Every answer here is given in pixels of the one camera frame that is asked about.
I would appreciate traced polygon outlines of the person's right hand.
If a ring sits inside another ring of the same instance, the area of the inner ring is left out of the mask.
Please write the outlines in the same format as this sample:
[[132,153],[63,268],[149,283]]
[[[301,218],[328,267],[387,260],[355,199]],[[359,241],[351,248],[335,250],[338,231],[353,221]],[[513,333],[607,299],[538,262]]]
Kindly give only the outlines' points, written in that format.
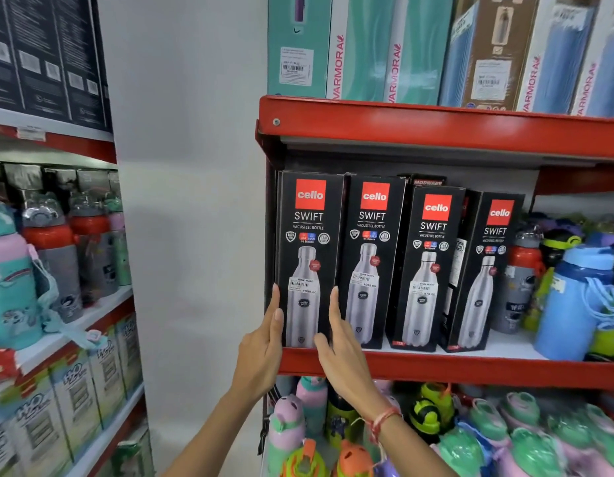
[[349,323],[342,319],[338,287],[330,294],[328,320],[330,335],[327,339],[334,349],[334,363],[321,367],[335,392],[354,407],[360,417],[371,422],[391,404],[375,386],[363,350]]

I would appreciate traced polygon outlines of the white and blue bottle box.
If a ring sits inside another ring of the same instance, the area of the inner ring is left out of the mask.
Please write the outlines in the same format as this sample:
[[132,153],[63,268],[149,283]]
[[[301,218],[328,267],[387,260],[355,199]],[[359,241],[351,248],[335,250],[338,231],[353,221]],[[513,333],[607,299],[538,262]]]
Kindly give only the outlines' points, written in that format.
[[515,110],[567,114],[602,0],[538,0]]
[[614,119],[614,0],[597,8],[569,113]]

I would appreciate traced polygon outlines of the green and pink kids bottle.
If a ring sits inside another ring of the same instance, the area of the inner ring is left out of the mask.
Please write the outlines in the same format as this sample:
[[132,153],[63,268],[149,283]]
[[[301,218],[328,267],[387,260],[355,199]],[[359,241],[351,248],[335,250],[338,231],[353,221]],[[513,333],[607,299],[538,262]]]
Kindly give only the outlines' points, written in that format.
[[115,192],[111,191],[106,193],[104,204],[112,230],[117,282],[120,286],[129,286],[132,284],[132,280],[122,200]]

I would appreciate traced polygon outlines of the row of wrapped bottles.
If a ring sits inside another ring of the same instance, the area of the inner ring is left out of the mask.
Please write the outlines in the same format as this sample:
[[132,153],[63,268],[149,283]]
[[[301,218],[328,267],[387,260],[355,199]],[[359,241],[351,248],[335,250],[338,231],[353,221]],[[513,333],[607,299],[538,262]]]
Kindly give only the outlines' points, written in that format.
[[46,192],[66,204],[72,194],[89,191],[101,196],[118,192],[118,171],[0,161],[0,202],[7,206],[20,206],[30,195]]

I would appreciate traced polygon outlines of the group of colourful kids bottles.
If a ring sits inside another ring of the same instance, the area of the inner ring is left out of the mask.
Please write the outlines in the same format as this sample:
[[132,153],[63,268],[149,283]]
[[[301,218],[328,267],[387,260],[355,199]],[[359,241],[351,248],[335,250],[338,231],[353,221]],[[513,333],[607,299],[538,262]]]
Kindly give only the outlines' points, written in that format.
[[[374,380],[457,477],[614,477],[614,392]],[[323,377],[278,377],[260,477],[404,477]]]

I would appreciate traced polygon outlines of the red and white shelf rack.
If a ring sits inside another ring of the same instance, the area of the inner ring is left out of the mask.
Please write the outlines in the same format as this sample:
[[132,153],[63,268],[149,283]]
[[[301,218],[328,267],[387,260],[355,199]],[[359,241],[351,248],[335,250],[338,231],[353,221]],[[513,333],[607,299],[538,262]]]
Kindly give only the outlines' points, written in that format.
[[[16,230],[22,236],[22,212],[24,208],[24,203],[25,201],[17,207],[7,206],[14,218]],[[63,204],[60,204],[63,208],[64,215],[66,216],[66,220],[70,226],[69,213],[64,210]],[[134,312],[134,308],[130,300],[131,292],[131,287],[119,285],[119,289],[116,293],[112,294],[111,296],[99,299],[95,304],[91,306],[85,306],[82,301],[82,316],[79,319],[67,324],[70,324],[73,328],[83,329],[85,331],[98,330],[101,331],[106,337],[108,329],[110,327],[113,327],[115,332],[115,324],[121,318]],[[2,418],[4,418],[6,432],[8,433],[12,444],[13,441],[9,435],[8,422],[14,410],[14,404],[12,400],[12,391],[14,387],[16,386],[17,382],[34,377],[38,372],[44,369],[48,370],[48,374],[50,376],[50,364],[55,359],[57,359],[60,353],[70,344],[76,345],[68,338],[65,338],[62,334],[53,333],[46,334],[44,337],[41,338],[41,340],[39,340],[35,344],[22,350],[16,351],[16,361],[21,371],[20,376],[15,379],[0,380],[0,415],[2,416]],[[102,432],[100,433],[100,435],[98,435],[98,437],[92,442],[92,444],[89,446],[89,448],[85,451],[85,453],[81,456],[79,460],[73,460],[72,453],[69,449],[72,457],[72,466],[65,473],[64,477],[87,477],[92,472],[98,476],[111,474],[113,475],[112,464],[109,464],[108,468],[105,468],[103,466],[103,463],[100,462],[99,459],[106,457],[106,447],[112,446],[117,443],[120,436],[120,431],[122,429],[123,421],[127,420],[128,417],[130,417],[142,394],[143,384],[141,384],[136,389],[134,394],[129,399],[126,398],[123,407],[118,411],[114,419],[112,419],[110,425],[105,429],[102,427]]]

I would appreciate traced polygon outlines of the green box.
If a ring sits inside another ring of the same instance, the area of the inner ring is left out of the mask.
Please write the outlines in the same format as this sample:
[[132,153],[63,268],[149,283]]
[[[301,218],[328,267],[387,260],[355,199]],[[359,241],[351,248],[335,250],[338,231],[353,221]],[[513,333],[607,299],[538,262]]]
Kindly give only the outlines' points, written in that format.
[[146,422],[138,425],[118,443],[112,455],[113,477],[155,477],[150,431]]

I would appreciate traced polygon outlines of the person's left hand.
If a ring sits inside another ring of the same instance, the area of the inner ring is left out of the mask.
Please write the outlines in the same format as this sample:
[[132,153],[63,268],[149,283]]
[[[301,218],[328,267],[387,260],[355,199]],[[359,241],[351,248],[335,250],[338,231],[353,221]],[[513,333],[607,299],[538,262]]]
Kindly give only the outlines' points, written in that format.
[[261,325],[247,333],[238,348],[231,390],[252,403],[260,400],[274,385],[279,365],[272,362],[272,317],[279,307],[280,290],[272,286],[272,296]]

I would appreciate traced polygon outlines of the grey bottle with red collar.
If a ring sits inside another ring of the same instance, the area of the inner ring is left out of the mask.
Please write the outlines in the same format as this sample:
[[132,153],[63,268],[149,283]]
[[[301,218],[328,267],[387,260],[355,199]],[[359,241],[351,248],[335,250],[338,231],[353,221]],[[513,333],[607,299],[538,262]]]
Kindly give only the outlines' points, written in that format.
[[83,303],[76,238],[61,204],[52,193],[33,193],[25,199],[22,224],[25,240],[57,282],[59,295],[52,308],[64,323],[79,319]]
[[82,301],[91,306],[119,289],[110,221],[100,200],[77,192],[70,198],[69,223],[77,248]]
[[542,237],[536,224],[528,224],[518,231],[514,245],[509,249],[500,294],[494,301],[492,330],[509,335],[518,332],[536,281],[545,271],[540,249]]

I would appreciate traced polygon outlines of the person's left forearm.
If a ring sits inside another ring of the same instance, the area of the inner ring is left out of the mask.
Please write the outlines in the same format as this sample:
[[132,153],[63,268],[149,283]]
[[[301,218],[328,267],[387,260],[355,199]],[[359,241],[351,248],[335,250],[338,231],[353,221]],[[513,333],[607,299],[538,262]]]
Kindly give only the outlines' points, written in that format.
[[230,388],[162,477],[218,477],[248,415],[268,391]]

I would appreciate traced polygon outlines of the brown bottle box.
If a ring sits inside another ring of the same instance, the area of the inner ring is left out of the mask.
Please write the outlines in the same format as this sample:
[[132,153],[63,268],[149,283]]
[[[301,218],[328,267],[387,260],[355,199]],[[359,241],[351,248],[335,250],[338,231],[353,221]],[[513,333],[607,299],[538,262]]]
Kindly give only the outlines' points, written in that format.
[[515,109],[539,0],[474,0],[461,106]]

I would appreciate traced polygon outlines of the red metal shelf board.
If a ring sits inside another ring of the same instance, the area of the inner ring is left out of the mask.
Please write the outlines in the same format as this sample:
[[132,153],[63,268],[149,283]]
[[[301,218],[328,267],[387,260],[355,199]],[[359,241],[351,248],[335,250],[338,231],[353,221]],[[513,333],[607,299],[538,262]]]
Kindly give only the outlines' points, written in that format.
[[614,167],[614,119],[263,96],[255,139],[456,149]]
[[365,351],[375,379],[614,391],[614,363]]

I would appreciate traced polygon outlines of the teal box with white label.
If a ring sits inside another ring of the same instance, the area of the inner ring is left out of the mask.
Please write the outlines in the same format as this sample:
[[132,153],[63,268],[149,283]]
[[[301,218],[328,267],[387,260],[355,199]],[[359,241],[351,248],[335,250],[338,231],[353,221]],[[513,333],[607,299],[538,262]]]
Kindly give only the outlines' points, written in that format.
[[325,98],[332,0],[268,0],[267,94]]

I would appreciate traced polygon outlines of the red shelf tag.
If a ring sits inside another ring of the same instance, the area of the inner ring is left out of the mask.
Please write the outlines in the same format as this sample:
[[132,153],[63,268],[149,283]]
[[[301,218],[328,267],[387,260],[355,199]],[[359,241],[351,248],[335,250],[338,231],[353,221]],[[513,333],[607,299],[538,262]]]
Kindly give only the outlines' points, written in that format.
[[0,349],[0,380],[15,379],[20,376],[16,353],[13,349]]

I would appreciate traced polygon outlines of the pink and teal kids bottle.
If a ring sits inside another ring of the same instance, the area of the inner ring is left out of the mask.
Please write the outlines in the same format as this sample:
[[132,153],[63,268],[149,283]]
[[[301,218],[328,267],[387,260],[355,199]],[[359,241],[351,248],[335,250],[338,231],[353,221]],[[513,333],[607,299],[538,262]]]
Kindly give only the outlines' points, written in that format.
[[56,279],[33,245],[17,232],[14,218],[0,201],[0,350],[22,350],[46,334],[62,334],[86,350],[107,347],[98,330],[76,329],[52,308],[59,299]]

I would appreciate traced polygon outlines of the white and teal bottle box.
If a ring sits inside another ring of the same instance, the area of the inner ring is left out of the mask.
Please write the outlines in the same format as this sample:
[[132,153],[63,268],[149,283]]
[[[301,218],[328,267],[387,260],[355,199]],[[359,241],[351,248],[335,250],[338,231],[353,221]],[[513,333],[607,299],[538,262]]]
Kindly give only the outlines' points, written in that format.
[[395,0],[383,101],[437,105],[454,0]]
[[326,98],[382,102],[396,0],[332,0]]

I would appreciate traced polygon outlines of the black bottle box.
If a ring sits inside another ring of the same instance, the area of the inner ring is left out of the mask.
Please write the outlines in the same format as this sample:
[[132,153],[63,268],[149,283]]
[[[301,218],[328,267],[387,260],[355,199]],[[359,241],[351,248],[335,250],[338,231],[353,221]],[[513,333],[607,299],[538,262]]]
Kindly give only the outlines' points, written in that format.
[[350,176],[339,276],[341,314],[363,348],[381,348],[406,180]]
[[284,345],[314,348],[329,332],[349,178],[283,170],[278,176],[274,279],[285,314]]
[[410,187],[385,326],[391,348],[437,347],[466,194],[463,187]]
[[518,230],[525,195],[468,189],[456,239],[440,328],[447,353],[485,348],[488,313]]

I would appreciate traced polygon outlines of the person's right forearm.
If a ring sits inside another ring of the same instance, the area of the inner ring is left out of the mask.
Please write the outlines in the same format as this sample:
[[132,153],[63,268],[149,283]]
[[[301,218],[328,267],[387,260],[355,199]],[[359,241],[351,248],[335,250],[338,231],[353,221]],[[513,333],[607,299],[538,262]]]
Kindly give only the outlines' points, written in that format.
[[396,408],[379,413],[370,429],[400,477],[459,477],[404,422]]

